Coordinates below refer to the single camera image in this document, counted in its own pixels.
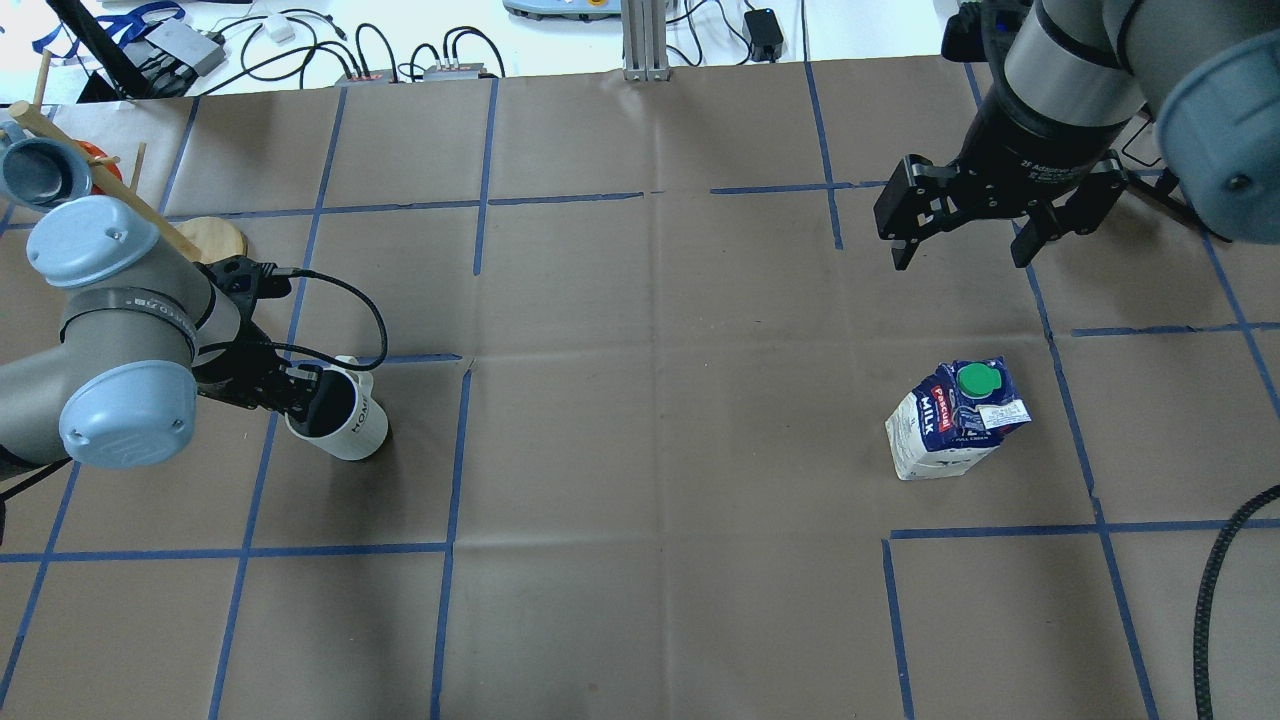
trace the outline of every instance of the white table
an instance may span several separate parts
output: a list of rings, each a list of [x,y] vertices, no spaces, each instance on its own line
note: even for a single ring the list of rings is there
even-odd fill
[[[722,0],[735,27],[740,27],[742,0]],[[0,0],[10,5],[0,14],[0,102],[29,99],[35,85],[40,56],[32,53],[31,41],[42,37],[56,24],[52,10],[41,0]],[[125,13],[142,3],[115,0],[87,0],[86,8],[95,15]],[[758,8],[773,8],[782,23],[787,40],[785,60],[803,58],[800,32],[800,0],[755,0]],[[220,18],[243,14],[247,5],[211,3],[182,3],[187,9],[187,22],[197,28],[211,28]],[[956,0],[808,0],[809,46],[814,60],[847,58],[887,58],[937,54],[942,27],[956,9]],[[488,33],[503,53],[507,73],[511,76],[544,76],[603,72],[622,67],[622,23],[617,18],[582,23],[579,20],[517,18],[506,12],[500,0],[259,0],[253,14],[285,8],[306,6],[332,14],[348,36],[361,22],[370,22],[385,31],[396,50],[397,61],[408,60],[420,42],[439,46],[445,29],[470,24]],[[721,18],[714,3],[708,3],[694,15],[698,35],[707,53],[707,64],[731,65],[745,55],[741,41],[733,37]],[[314,23],[321,40],[335,40],[323,23]],[[201,78],[192,94],[212,87],[241,72],[239,49],[253,24],[233,28],[228,36],[228,60],[212,74]],[[696,54],[689,23],[669,27],[668,42],[686,54]],[[353,38],[348,44],[353,46]],[[365,55],[370,65],[385,67],[385,50],[376,35],[364,33]],[[298,29],[293,41],[278,46],[260,33],[248,53],[250,64],[265,60],[292,47],[310,42],[310,35]],[[65,47],[65,40],[56,49]],[[479,38],[468,38],[460,45],[463,61],[483,61],[493,72],[497,63],[489,49]],[[419,58],[429,55],[422,53]],[[279,63],[276,74],[296,67],[298,58]],[[87,63],[96,67],[96,63]],[[672,64],[681,60],[672,56]],[[275,65],[264,72],[274,70]],[[321,56],[306,74],[307,87],[333,85],[340,74],[337,60]],[[84,73],[79,65],[55,67],[50,73],[49,102],[73,102],[83,87]],[[262,90],[289,90],[297,87],[297,78],[266,83],[241,78],[220,94],[256,92]]]

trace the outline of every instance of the green bottle cap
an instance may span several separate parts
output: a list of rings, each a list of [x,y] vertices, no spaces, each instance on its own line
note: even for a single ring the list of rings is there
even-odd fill
[[[982,400],[1005,384],[1000,370],[984,363],[969,363],[956,373],[960,392],[974,400]]]

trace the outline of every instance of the milk carton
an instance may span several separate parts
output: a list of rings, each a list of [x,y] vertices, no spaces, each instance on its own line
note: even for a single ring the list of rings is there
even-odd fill
[[[965,474],[1032,420],[1005,359],[938,365],[884,421],[904,480]]]

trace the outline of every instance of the black pole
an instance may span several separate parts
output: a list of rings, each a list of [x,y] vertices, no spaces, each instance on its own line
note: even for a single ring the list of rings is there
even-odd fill
[[[58,13],[58,19],[67,26],[67,29],[88,47],[90,53],[100,63],[106,74],[111,77],[116,87],[132,97],[146,97],[151,83],[138,72],[138,68],[129,61],[115,41],[111,40],[102,26],[97,24],[93,15],[81,5],[78,0],[45,0],[49,6]]]

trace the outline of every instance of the gray box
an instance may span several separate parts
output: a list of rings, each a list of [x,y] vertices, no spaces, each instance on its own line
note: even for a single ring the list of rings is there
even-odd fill
[[[207,76],[227,59],[223,46],[178,19],[160,23],[146,36],[147,42],[182,60],[198,76]]]

